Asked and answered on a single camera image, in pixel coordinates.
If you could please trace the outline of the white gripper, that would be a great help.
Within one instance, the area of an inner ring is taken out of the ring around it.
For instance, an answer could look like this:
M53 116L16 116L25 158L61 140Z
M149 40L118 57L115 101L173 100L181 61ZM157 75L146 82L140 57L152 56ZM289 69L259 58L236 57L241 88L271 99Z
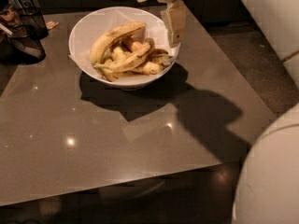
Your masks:
M165 10L161 12L164 25L167 29L169 46L174 48L178 46L184 37L187 7L182 0L157 0L160 3L168 3Z

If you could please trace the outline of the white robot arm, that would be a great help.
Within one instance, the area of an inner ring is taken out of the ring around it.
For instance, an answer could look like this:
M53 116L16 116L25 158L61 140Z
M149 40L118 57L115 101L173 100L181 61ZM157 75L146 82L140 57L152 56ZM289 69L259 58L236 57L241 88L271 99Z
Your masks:
M299 0L241 0L299 87ZM299 105L258 138L238 180L232 224L299 224Z

